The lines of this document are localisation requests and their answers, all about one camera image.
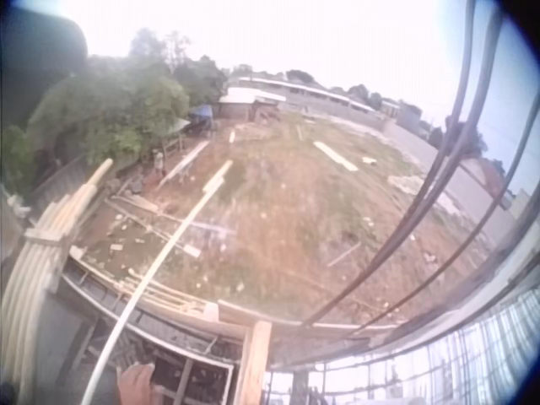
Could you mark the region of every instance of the wooden post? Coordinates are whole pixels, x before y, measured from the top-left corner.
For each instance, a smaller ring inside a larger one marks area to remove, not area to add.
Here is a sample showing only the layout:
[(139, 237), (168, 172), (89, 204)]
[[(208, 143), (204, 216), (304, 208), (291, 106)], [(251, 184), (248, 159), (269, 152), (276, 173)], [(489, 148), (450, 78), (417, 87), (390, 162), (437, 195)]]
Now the wooden post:
[(180, 377), (180, 384), (176, 389), (175, 401), (173, 405), (181, 405), (186, 395), (187, 383), (189, 382), (189, 375), (192, 373), (193, 360), (186, 358), (186, 365), (182, 371), (182, 377)]
[(261, 403), (262, 382), (267, 369), (272, 323), (258, 321), (244, 340), (235, 405)]

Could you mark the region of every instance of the white pipe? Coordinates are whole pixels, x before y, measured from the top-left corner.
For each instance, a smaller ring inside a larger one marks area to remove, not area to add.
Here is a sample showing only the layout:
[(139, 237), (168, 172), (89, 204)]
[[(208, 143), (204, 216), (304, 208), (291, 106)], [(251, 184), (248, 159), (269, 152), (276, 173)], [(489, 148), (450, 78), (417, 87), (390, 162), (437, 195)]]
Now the white pipe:
[(144, 278), (141, 280), (141, 283), (137, 286), (137, 289), (135, 289), (135, 292), (133, 293), (130, 300), (127, 302), (126, 308), (124, 308), (124, 311), (120, 315), (118, 322), (116, 323), (115, 327), (112, 329), (111, 335), (109, 336), (107, 343), (105, 344), (105, 346), (103, 347), (103, 350), (101, 351), (100, 357), (98, 358), (98, 362), (96, 363), (94, 367), (94, 371), (92, 371), (92, 376), (90, 377), (90, 381), (88, 385), (86, 386), (86, 391), (84, 392), (81, 405), (90, 405), (90, 403), (92, 402), (92, 397), (94, 396), (95, 388), (98, 385), (98, 382), (101, 378), (101, 374), (103, 374), (103, 370), (105, 369), (107, 360), (111, 356), (112, 349), (115, 347), (116, 341), (120, 337), (120, 334), (122, 333), (122, 330), (124, 329), (124, 326), (127, 323), (127, 319), (132, 314), (133, 309), (135, 309), (135, 305), (138, 303), (139, 299), (143, 295), (144, 290), (146, 289), (146, 287), (148, 287), (148, 285), (150, 284), (150, 281), (152, 280), (152, 278), (154, 278), (154, 275), (157, 273), (159, 267), (161, 266), (161, 264), (163, 263), (167, 255), (169, 255), (170, 251), (173, 249), (176, 242), (180, 239), (182, 234), (186, 231), (187, 227), (195, 219), (197, 214), (201, 211), (201, 209), (203, 209), (204, 205), (208, 202), (208, 200), (212, 197), (212, 195), (221, 187), (222, 184), (223, 184), (223, 179), (222, 181), (218, 181), (214, 183), (212, 188), (209, 189), (208, 192), (202, 196), (201, 200), (191, 210), (189, 215), (187, 215), (186, 220), (180, 225), (180, 227), (172, 235), (172, 238), (170, 238), (170, 240), (163, 247), (159, 255), (155, 258), (154, 262), (152, 263), (152, 266), (150, 266), (150, 269), (144, 275)]

